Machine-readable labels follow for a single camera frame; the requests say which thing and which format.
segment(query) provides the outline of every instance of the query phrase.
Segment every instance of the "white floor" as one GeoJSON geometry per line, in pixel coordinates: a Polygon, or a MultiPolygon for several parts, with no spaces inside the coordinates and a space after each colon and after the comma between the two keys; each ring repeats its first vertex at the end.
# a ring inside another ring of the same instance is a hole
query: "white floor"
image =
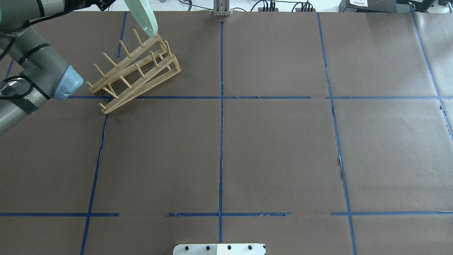
{"type": "MultiPolygon", "coordinates": [[[[150,2],[153,10],[185,11],[188,8],[187,5],[180,3],[178,0],[166,0],[165,2],[160,2],[159,0],[148,0],[148,1],[150,2]]],[[[319,12],[338,12],[338,5],[340,4],[340,2],[341,0],[310,0],[310,3],[313,4],[313,7],[316,9],[316,11],[319,12]]],[[[247,11],[250,11],[250,9],[255,3],[256,3],[255,0],[230,0],[230,8],[240,7],[247,11]]],[[[212,9],[213,0],[193,0],[193,4],[212,9]]],[[[262,6],[263,6],[262,3],[257,4],[257,6],[254,8],[254,11],[257,11],[258,7],[262,6]]],[[[294,7],[294,3],[278,2],[276,3],[276,7],[279,9],[279,11],[291,11],[292,8],[294,7]]],[[[94,5],[84,10],[96,11],[99,9],[94,5]]],[[[113,5],[110,7],[110,11],[124,11],[124,10],[129,10],[126,4],[124,3],[124,0],[116,0],[116,2],[113,3],[113,5]]],[[[192,10],[201,10],[201,8],[193,7],[192,10]]],[[[435,5],[435,7],[431,8],[429,12],[446,13],[448,12],[448,8],[440,5],[435,5]]]]}

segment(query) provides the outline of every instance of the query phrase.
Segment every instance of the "black box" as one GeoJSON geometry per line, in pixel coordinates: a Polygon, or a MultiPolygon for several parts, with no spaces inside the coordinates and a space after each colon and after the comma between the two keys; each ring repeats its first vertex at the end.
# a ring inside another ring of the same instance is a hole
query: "black box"
{"type": "Polygon", "coordinates": [[[389,12],[396,13],[396,0],[365,0],[368,7],[352,5],[354,0],[342,0],[338,6],[339,12],[389,12]]]}

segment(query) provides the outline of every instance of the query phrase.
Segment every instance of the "white metal plate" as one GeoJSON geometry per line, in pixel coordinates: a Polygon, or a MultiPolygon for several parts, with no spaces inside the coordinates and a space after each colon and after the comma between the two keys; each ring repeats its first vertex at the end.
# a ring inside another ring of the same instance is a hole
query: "white metal plate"
{"type": "Polygon", "coordinates": [[[265,255],[265,247],[265,244],[182,244],[173,249],[173,255],[265,255]]]}

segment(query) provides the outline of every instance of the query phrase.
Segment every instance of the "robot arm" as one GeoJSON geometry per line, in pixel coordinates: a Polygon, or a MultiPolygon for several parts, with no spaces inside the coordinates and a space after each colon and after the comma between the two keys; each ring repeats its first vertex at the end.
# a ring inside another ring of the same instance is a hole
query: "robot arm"
{"type": "Polygon", "coordinates": [[[0,48],[24,68],[19,76],[0,82],[0,135],[50,98],[64,100],[83,84],[72,66],[29,27],[36,21],[29,20],[48,20],[93,4],[105,10],[114,1],[0,0],[0,48]]]}

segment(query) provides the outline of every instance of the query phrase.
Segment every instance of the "light green plate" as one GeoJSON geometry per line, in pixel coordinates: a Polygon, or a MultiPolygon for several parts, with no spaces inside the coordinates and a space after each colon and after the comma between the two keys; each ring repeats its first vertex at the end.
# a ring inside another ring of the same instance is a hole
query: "light green plate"
{"type": "Polygon", "coordinates": [[[157,34],[157,21],[148,0],[124,0],[141,28],[150,36],[157,34]]]}

